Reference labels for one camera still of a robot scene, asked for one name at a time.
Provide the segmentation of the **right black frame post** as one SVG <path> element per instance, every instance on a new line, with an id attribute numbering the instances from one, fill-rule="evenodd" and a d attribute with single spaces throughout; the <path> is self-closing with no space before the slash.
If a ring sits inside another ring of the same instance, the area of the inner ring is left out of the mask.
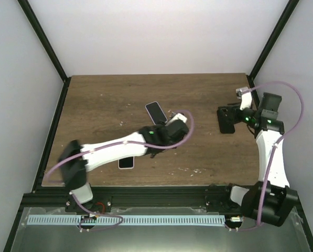
<path id="1" fill-rule="evenodd" d="M 256 63 L 254 64 L 253 69 L 251 70 L 250 74 L 248 75 L 251 79 L 255 79 L 258 75 L 260 69 L 262 68 L 264 62 L 269 56 L 269 53 L 273 49 L 275 43 L 277 42 L 280 34 L 282 33 L 283 29 L 285 28 L 286 24 L 288 23 L 290 17 L 292 16 L 294 10 L 296 9 L 299 0 L 289 0 L 282 11 L 276 25 L 274 26 L 273 31 L 271 32 L 263 50 L 261 51 Z"/>

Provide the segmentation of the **black frame post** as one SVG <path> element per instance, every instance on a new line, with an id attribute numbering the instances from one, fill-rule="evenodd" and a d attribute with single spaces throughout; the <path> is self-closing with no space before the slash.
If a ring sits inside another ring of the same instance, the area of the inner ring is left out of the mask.
<path id="1" fill-rule="evenodd" d="M 28 0 L 17 0 L 18 4 L 20 5 L 22 11 L 24 12 L 25 16 L 27 17 L 30 25 L 32 26 L 34 32 L 36 33 L 39 41 L 41 42 L 44 50 L 46 51 L 49 59 L 51 60 L 56 72 L 60 76 L 63 82 L 68 80 L 68 76 L 65 73 L 62 64 L 60 63 L 45 31 L 43 30 L 33 8 L 31 7 Z"/>
<path id="2" fill-rule="evenodd" d="M 282 11 L 276 25 L 274 26 L 273 31 L 271 32 L 263 50 L 261 51 L 256 63 L 254 64 L 253 69 L 251 70 L 250 74 L 248 75 L 251 79 L 255 79 L 258 75 L 260 69 L 262 68 L 264 62 L 269 56 L 269 53 L 273 49 L 275 43 L 277 42 L 280 34 L 282 33 L 283 29 L 285 28 L 286 24 L 288 23 L 290 17 L 292 16 L 294 10 L 296 9 L 299 0 L 289 0 Z"/>

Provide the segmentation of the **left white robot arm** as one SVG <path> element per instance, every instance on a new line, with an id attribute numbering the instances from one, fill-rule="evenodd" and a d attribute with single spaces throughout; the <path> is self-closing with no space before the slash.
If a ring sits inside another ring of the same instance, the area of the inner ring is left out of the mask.
<path id="1" fill-rule="evenodd" d="M 125 158 L 151 155 L 178 146 L 189 133 L 187 125 L 177 119 L 168 124 L 156 124 L 139 129 L 126 137 L 98 144 L 80 145 L 71 141 L 58 158 L 65 188 L 77 198 L 84 212 L 95 208 L 95 198 L 87 173 L 102 165 Z"/>

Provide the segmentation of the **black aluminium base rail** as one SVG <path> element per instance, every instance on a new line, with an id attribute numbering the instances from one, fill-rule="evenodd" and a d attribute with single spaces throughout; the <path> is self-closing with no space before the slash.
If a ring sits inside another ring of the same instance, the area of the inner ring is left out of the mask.
<path id="1" fill-rule="evenodd" d="M 93 199 L 83 206 L 93 212 L 110 212 L 113 208 L 193 207 L 209 212 L 239 213 L 230 200 L 231 186 L 138 186 L 93 187 Z M 73 197 L 62 187 L 46 187 L 24 194 L 21 208 L 64 207 L 67 212 L 83 213 Z"/>

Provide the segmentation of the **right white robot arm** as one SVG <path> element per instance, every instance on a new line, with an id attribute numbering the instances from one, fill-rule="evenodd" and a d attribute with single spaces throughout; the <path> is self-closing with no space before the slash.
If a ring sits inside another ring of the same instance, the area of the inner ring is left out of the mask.
<path id="1" fill-rule="evenodd" d="M 243 216 L 280 227 L 298 201 L 298 194 L 290 188 L 284 167 L 284 123 L 278 120 L 281 96 L 264 93 L 258 109 L 251 108 L 252 95 L 247 88 L 236 90 L 239 104 L 221 110 L 227 123 L 243 122 L 254 131 L 259 154 L 258 181 L 250 188 L 232 185 L 221 198 L 222 207 L 229 212 L 240 207 Z"/>

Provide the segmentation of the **black phone case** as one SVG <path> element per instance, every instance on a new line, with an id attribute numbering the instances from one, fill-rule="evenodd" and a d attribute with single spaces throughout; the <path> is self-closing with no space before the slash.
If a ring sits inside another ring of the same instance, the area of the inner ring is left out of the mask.
<path id="1" fill-rule="evenodd" d="M 233 123 L 233 114 L 229 114 L 227 107 L 218 107 L 217 117 L 220 133 L 222 134 L 234 134 L 235 127 Z"/>

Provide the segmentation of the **phone in lilac case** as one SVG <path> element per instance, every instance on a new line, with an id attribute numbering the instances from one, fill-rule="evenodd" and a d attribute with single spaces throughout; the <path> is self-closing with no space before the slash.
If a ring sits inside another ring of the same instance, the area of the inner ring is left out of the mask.
<path id="1" fill-rule="evenodd" d="M 150 102 L 145 105 L 145 109 L 151 118 L 153 124 L 166 123 L 168 121 L 165 113 L 157 101 Z"/>

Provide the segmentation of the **phone in pink case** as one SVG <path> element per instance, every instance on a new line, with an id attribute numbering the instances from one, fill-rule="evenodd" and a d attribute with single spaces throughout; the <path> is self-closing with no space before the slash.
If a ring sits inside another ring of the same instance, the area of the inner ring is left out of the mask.
<path id="1" fill-rule="evenodd" d="M 135 159 L 133 156 L 118 160 L 118 168 L 120 170 L 133 169 L 134 165 L 135 165 Z"/>

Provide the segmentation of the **left black frame post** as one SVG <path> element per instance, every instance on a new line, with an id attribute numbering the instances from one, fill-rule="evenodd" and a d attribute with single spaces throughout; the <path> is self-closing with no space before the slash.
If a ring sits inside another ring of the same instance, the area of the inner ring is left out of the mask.
<path id="1" fill-rule="evenodd" d="M 68 80 L 68 76 L 65 73 L 62 64 L 60 63 L 45 31 L 43 30 L 33 8 L 31 7 L 28 0 L 17 0 L 18 4 L 20 5 L 22 11 L 24 12 L 25 16 L 27 17 L 30 25 L 32 26 L 34 32 L 36 33 L 39 41 L 41 42 L 44 50 L 46 51 L 49 59 L 51 60 L 56 72 L 60 76 L 63 82 Z"/>

